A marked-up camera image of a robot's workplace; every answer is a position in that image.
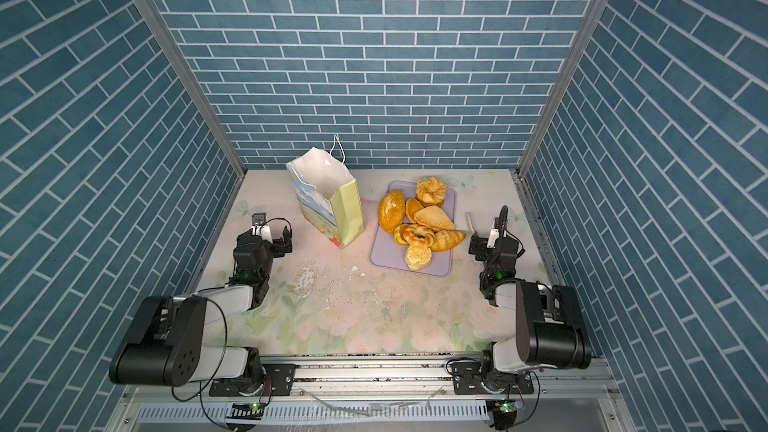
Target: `black mounting plate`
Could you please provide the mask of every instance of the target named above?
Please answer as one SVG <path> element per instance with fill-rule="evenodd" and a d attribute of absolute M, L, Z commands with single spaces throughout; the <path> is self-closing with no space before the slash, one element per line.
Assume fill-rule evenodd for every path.
<path fill-rule="evenodd" d="M 293 374 L 296 366 L 293 364 L 264 364 L 266 377 L 272 378 L 272 397 L 285 397 L 290 395 L 293 387 Z M 216 379 L 210 383 L 208 395 L 211 397 L 249 397 L 240 394 L 251 385 L 248 378 Z M 269 396 L 269 391 L 264 390 L 264 398 Z"/>
<path fill-rule="evenodd" d="M 488 390 L 483 385 L 482 376 L 480 375 L 480 364 L 475 362 L 457 362 L 450 364 L 448 369 L 453 375 L 453 393 L 456 395 L 477 395 L 477 394 L 495 394 L 493 389 Z M 504 379 L 501 379 L 502 374 L 499 372 L 491 372 L 486 377 L 487 382 L 496 383 L 509 383 L 508 377 L 510 374 L 504 374 Z M 530 375 L 513 375 L 516 381 L 512 385 L 510 394 L 532 394 L 533 382 L 531 382 Z"/>

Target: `bread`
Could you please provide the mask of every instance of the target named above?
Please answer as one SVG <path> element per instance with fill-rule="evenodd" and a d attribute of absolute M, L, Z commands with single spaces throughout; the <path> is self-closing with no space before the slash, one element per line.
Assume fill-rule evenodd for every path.
<path fill-rule="evenodd" d="M 437 206 L 424 207 L 423 209 L 416 211 L 416 213 L 413 214 L 413 217 L 418 224 L 427 226 L 432 230 L 456 229 L 456 226 L 453 225 L 451 219 Z"/>
<path fill-rule="evenodd" d="M 409 245 L 431 247 L 435 243 L 435 233 L 427 226 L 406 226 L 402 237 Z"/>
<path fill-rule="evenodd" d="M 417 271 L 428 267 L 432 263 L 432 250 L 429 247 L 409 245 L 406 250 L 406 264 L 408 268 Z"/>
<path fill-rule="evenodd" d="M 413 214 L 423 208 L 424 206 L 422 206 L 422 204 L 415 198 L 408 199 L 408 202 L 406 202 L 406 217 L 408 217 L 411 224 L 416 224 L 416 219 L 413 217 Z"/>
<path fill-rule="evenodd" d="M 406 197 L 402 190 L 393 190 L 379 202 L 379 225 L 392 234 L 406 216 Z"/>
<path fill-rule="evenodd" d="M 408 242 L 402 237 L 402 230 L 407 226 L 408 224 L 400 224 L 395 227 L 393 235 L 395 236 L 395 242 L 397 242 L 398 245 L 408 245 Z"/>
<path fill-rule="evenodd" d="M 445 252 L 451 250 L 456 245 L 462 243 L 465 237 L 464 232 L 456 232 L 455 230 L 440 230 L 435 232 L 435 242 L 429 246 L 433 252 Z"/>
<path fill-rule="evenodd" d="M 425 207 L 442 207 L 447 193 L 448 186 L 437 177 L 423 178 L 416 184 L 416 198 Z"/>

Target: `braided bread ring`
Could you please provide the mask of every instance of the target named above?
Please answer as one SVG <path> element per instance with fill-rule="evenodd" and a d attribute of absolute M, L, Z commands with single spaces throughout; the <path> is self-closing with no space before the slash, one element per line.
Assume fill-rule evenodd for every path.
<path fill-rule="evenodd" d="M 435 243 L 435 233 L 427 226 L 414 224 L 405 227 L 402 230 L 402 237 L 409 245 L 417 247 L 431 247 Z"/>

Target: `cream-colored bun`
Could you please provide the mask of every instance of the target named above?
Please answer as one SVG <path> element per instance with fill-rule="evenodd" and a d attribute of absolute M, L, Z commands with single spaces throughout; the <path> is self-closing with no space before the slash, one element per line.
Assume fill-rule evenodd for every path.
<path fill-rule="evenodd" d="M 465 236 L 464 232 L 439 230 L 435 232 L 435 243 L 430 245 L 429 248 L 433 252 L 445 252 L 446 250 L 451 250 L 456 245 L 461 244 Z"/>
<path fill-rule="evenodd" d="M 408 224 L 400 224 L 399 226 L 395 227 L 395 231 L 392 235 L 395 236 L 395 242 L 397 242 L 397 245 L 408 245 L 408 242 L 402 237 L 402 230 L 407 227 Z"/>
<path fill-rule="evenodd" d="M 416 200 L 415 198 L 409 198 L 408 202 L 406 202 L 406 217 L 408 217 L 408 220 L 411 224 L 416 224 L 416 219 L 413 217 L 413 214 L 418 212 L 419 210 L 423 209 L 424 206 L 421 202 Z"/>
<path fill-rule="evenodd" d="M 416 213 L 413 214 L 413 217 L 418 224 L 427 226 L 432 230 L 456 229 L 456 226 L 453 225 L 451 219 L 437 206 L 424 207 L 423 209 L 416 211 Z"/>
<path fill-rule="evenodd" d="M 416 198 L 425 207 L 442 207 L 447 193 L 448 186 L 437 177 L 423 178 L 416 184 Z"/>
<path fill-rule="evenodd" d="M 417 271 L 428 267 L 432 263 L 432 250 L 429 247 L 409 245 L 406 250 L 406 264 L 408 268 Z"/>
<path fill-rule="evenodd" d="M 431 247 L 435 243 L 435 233 L 427 226 L 406 226 L 402 237 L 409 245 Z"/>
<path fill-rule="evenodd" d="M 379 225 L 392 234 L 406 216 L 406 197 L 402 190 L 393 190 L 379 202 Z"/>

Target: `table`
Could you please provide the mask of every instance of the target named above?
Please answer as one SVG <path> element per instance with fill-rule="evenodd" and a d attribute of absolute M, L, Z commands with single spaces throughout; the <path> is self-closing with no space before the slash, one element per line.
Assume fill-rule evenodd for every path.
<path fill-rule="evenodd" d="M 444 278 L 378 268 L 368 259 L 376 207 L 388 184 L 437 176 L 456 190 L 457 230 L 468 230 L 470 212 L 478 234 L 487 236 L 493 218 L 508 206 L 508 230 L 526 248 L 517 276 L 549 284 L 509 170 L 351 172 L 366 229 L 338 249 L 302 216 L 288 172 L 248 171 L 197 290 L 226 282 L 236 236 L 250 229 L 255 212 L 291 221 L 293 253 L 275 259 L 262 305 L 229 318 L 228 344 L 257 347 L 267 355 L 466 352 L 513 337 L 514 314 L 501 313 L 478 290 L 482 264 L 467 254 L 468 236 L 453 249 L 451 273 Z M 204 341 L 222 344 L 223 329 L 221 321 L 210 324 Z"/>

